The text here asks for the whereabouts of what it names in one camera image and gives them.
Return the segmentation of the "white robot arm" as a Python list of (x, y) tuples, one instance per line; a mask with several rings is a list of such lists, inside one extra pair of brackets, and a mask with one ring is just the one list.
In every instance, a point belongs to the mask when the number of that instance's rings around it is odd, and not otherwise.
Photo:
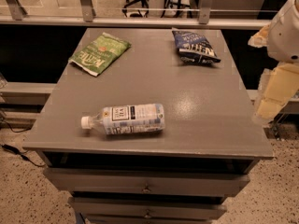
[(266, 47), (267, 55), (278, 61), (261, 74), (252, 120), (271, 122), (299, 90), (299, 0), (287, 0), (271, 22), (253, 35), (248, 44)]

